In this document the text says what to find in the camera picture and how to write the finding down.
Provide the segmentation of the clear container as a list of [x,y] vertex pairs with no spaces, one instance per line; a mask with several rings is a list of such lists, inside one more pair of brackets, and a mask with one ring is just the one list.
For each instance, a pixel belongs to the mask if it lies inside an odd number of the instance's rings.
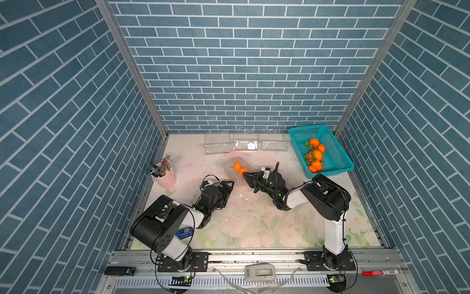
[[258,134],[232,133],[230,139],[235,151],[257,151],[259,149]]
[[263,151],[287,151],[290,144],[290,136],[286,133],[261,133],[258,138]]
[[229,133],[211,133],[204,135],[204,154],[223,154],[231,151],[232,141]]
[[222,167],[230,179],[241,180],[243,173],[253,172],[254,169],[241,157],[231,158],[222,163]]

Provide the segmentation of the orange pair with leaves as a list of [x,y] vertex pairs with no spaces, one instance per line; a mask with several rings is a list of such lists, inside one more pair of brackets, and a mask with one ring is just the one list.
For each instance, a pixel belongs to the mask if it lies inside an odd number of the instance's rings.
[[326,147],[321,144],[317,138],[311,138],[305,141],[304,146],[308,149],[309,153],[313,152],[314,150],[317,150],[320,153],[324,154],[326,151]]

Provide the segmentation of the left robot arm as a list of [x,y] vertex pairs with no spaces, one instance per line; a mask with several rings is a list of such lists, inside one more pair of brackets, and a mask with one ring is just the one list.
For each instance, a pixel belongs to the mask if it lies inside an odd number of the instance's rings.
[[180,267],[187,267],[192,248],[176,236],[178,230],[204,228],[213,212],[226,207],[234,181],[203,180],[201,195],[191,207],[162,195],[130,227],[130,234],[157,254],[163,254]]

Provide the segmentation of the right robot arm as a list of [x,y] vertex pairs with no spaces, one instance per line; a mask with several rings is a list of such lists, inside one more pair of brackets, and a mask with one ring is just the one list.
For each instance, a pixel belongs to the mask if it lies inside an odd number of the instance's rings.
[[266,193],[277,209],[288,211],[310,203],[324,219],[326,236],[323,245],[323,262],[336,270],[349,260],[349,248],[344,237],[346,212],[349,210],[349,192],[328,177],[318,173],[299,187],[289,189],[278,168],[263,168],[258,172],[243,172],[254,193]]

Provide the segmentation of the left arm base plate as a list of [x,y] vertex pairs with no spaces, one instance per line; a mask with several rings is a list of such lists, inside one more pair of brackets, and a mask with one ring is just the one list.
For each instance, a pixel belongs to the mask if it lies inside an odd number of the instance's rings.
[[159,254],[156,257],[157,270],[161,273],[206,272],[208,259],[208,252],[187,252],[180,261]]

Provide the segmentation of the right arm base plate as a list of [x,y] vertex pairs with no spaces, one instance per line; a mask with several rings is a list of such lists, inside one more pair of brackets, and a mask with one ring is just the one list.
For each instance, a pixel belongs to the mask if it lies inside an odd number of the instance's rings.
[[298,262],[305,265],[308,271],[355,271],[357,269],[351,252],[346,249],[339,255],[328,250],[306,251],[304,258]]

